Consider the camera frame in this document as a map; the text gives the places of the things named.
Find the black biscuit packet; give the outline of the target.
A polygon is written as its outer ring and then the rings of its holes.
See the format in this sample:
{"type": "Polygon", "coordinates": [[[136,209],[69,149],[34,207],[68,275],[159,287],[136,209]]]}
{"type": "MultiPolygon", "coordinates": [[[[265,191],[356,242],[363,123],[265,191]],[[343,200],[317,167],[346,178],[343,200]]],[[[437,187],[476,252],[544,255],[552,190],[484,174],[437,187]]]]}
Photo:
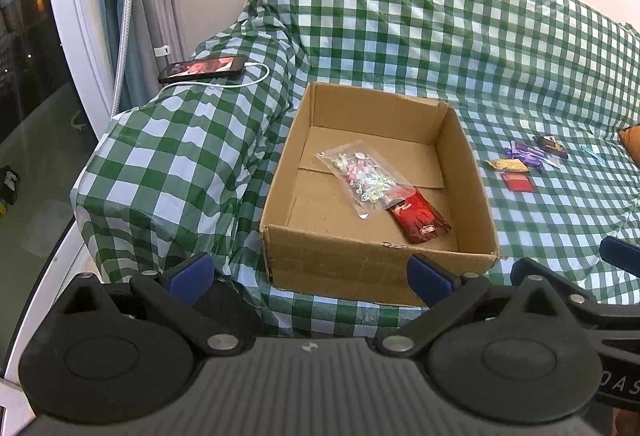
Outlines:
{"type": "Polygon", "coordinates": [[[564,148],[563,145],[558,140],[556,140],[554,136],[534,136],[534,141],[538,149],[541,149],[548,154],[558,156],[560,159],[568,159],[566,148],[564,148]]]}

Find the clear bag of candies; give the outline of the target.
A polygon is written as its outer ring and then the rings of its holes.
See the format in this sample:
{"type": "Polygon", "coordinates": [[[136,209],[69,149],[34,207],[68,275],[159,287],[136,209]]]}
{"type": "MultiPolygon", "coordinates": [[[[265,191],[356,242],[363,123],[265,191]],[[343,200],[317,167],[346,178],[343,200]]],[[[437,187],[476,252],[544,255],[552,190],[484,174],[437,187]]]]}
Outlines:
{"type": "Polygon", "coordinates": [[[360,219],[387,211],[416,188],[371,145],[357,140],[316,154],[338,180],[360,219]]]}

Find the light blue thin stick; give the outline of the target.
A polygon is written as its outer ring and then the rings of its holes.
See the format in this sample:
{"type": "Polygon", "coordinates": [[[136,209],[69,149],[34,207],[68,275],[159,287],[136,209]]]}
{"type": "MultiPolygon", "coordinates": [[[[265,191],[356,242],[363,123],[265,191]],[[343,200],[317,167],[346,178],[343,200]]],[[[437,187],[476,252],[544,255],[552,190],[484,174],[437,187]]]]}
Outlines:
{"type": "Polygon", "coordinates": [[[601,164],[605,164],[606,163],[605,158],[598,152],[597,149],[592,149],[592,148],[587,147],[587,145],[583,145],[582,146],[582,151],[584,151],[586,154],[591,156],[598,163],[601,163],[601,164]]]}

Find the green checkered sofa cover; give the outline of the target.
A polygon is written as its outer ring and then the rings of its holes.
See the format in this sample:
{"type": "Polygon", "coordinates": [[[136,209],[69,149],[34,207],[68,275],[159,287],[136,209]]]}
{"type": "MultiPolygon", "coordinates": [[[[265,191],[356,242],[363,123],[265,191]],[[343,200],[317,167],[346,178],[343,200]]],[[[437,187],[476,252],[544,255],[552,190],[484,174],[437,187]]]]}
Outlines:
{"type": "Polygon", "coordinates": [[[258,223],[307,84],[329,81],[444,100],[474,155],[554,136],[568,159],[511,192],[482,170],[504,284],[530,257],[608,304],[632,304],[638,279],[605,263],[607,235],[639,240],[639,170],[617,133],[639,122],[639,34],[578,0],[246,0],[195,58],[244,55],[239,88],[179,84],[113,118],[70,200],[108,282],[162,271],[195,252],[242,292],[270,330],[373,336],[416,316],[280,291],[258,223]],[[597,149],[606,163],[582,151],[597,149]]]}

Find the purple white stick packet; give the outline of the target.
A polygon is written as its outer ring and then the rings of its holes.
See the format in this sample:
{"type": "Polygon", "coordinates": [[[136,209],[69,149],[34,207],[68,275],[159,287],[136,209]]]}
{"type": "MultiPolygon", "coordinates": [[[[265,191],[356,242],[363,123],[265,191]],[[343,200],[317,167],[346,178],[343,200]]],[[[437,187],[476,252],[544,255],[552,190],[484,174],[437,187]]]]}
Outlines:
{"type": "Polygon", "coordinates": [[[538,161],[541,161],[542,163],[545,163],[551,167],[559,168],[559,169],[562,168],[562,165],[559,162],[552,161],[552,159],[548,159],[548,157],[541,156],[538,153],[529,153],[529,154],[535,157],[535,159],[538,159],[538,161]]]}

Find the dark red chocolate packet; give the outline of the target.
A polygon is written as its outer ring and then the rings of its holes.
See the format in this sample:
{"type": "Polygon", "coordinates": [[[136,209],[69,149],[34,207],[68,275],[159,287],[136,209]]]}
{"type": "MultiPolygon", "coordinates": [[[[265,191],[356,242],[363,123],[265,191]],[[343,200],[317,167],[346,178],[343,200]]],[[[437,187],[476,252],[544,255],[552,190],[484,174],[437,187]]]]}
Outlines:
{"type": "Polygon", "coordinates": [[[450,224],[420,191],[393,205],[390,213],[413,244],[434,240],[451,230],[450,224]]]}

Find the purple chocolate bar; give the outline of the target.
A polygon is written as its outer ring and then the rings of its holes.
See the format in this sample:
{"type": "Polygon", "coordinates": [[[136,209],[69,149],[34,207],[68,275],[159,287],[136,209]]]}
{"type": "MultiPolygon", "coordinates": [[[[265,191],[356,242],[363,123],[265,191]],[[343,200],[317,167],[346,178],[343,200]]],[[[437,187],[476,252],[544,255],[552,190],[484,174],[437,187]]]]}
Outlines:
{"type": "Polygon", "coordinates": [[[504,149],[504,154],[506,154],[509,159],[518,159],[529,170],[536,170],[541,174],[544,173],[544,160],[546,159],[546,154],[537,148],[512,141],[510,145],[504,149]]]}

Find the dark items on floor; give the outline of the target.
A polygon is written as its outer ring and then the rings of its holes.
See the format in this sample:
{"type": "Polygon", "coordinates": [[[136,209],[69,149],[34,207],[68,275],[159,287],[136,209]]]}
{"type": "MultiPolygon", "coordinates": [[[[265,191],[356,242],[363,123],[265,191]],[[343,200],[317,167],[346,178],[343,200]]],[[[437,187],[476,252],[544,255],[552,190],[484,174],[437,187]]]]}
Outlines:
{"type": "Polygon", "coordinates": [[[20,175],[9,165],[0,169],[0,215],[5,216],[17,200],[20,175]]]}

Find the orange cushion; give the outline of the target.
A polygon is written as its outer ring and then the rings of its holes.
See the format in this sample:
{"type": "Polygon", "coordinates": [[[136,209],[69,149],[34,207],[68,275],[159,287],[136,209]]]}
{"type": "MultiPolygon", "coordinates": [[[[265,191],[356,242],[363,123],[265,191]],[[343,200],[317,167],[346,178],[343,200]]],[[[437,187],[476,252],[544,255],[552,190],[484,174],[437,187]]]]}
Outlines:
{"type": "Polygon", "coordinates": [[[617,136],[632,161],[640,166],[640,125],[622,129],[617,136]]]}

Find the yellow gold snack bar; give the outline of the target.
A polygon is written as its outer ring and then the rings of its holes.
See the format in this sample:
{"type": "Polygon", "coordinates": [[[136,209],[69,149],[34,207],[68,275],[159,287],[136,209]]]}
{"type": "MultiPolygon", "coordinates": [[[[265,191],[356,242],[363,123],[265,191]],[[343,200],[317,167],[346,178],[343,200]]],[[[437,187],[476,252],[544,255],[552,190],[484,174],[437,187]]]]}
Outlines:
{"type": "Polygon", "coordinates": [[[486,161],[486,164],[493,170],[504,173],[525,174],[528,171],[528,167],[521,159],[491,159],[491,161],[486,161]]]}

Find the black smartphone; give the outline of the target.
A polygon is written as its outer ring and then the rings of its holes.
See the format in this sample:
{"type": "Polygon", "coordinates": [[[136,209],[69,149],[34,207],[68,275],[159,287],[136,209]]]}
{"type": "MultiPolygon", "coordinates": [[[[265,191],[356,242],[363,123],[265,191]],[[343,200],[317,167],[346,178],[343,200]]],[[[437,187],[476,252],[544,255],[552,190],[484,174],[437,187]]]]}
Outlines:
{"type": "Polygon", "coordinates": [[[247,58],[242,55],[181,61],[166,66],[157,80],[160,84],[172,84],[181,81],[233,77],[242,73],[246,61],[247,58]]]}

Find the white window door frame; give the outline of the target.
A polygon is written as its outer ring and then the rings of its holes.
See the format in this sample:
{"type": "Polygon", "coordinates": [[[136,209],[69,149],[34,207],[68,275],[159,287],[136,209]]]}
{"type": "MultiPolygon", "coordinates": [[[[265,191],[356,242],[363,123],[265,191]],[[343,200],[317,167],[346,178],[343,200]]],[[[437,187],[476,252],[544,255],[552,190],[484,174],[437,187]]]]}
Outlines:
{"type": "Polygon", "coordinates": [[[66,62],[93,132],[110,121],[114,75],[101,13],[102,0],[50,0],[66,62]]]}

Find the red snack packet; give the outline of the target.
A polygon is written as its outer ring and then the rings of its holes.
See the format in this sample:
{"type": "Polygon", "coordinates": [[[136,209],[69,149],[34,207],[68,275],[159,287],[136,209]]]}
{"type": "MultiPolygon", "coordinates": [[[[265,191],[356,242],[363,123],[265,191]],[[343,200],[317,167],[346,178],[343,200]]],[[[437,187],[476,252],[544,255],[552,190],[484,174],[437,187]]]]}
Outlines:
{"type": "Polygon", "coordinates": [[[532,179],[521,173],[502,173],[501,178],[512,192],[535,193],[537,191],[532,179]]]}

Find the open cardboard box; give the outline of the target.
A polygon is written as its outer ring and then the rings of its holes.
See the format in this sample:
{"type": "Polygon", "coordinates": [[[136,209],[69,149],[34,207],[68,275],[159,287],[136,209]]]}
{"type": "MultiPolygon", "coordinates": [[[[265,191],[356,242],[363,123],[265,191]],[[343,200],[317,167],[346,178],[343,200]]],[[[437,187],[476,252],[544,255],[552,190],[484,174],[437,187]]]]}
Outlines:
{"type": "Polygon", "coordinates": [[[444,101],[313,82],[260,221],[270,282],[415,305],[408,261],[482,273],[499,257],[480,170],[444,101]]]}

